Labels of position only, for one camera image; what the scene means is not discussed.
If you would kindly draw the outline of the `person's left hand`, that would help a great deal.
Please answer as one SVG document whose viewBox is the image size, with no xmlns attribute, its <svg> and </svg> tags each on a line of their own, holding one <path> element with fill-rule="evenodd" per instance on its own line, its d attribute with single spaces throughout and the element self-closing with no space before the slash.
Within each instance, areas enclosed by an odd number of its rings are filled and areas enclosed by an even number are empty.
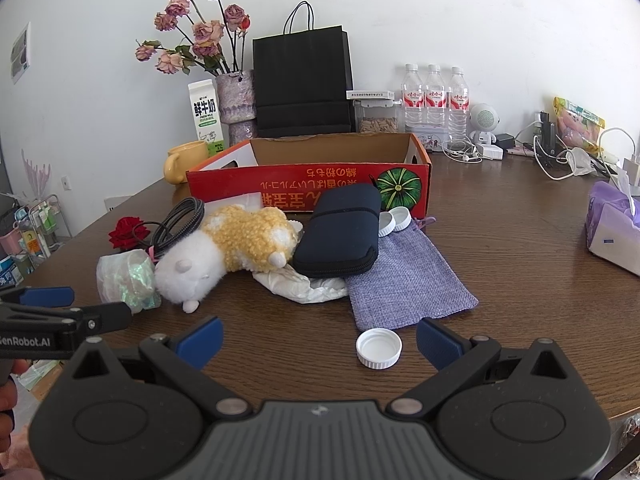
<svg viewBox="0 0 640 480">
<path fill-rule="evenodd" d="M 11 446 L 11 434 L 14 429 L 12 410 L 17 404 L 17 388 L 12 378 L 0 388 L 0 452 L 6 452 Z"/>
</svg>

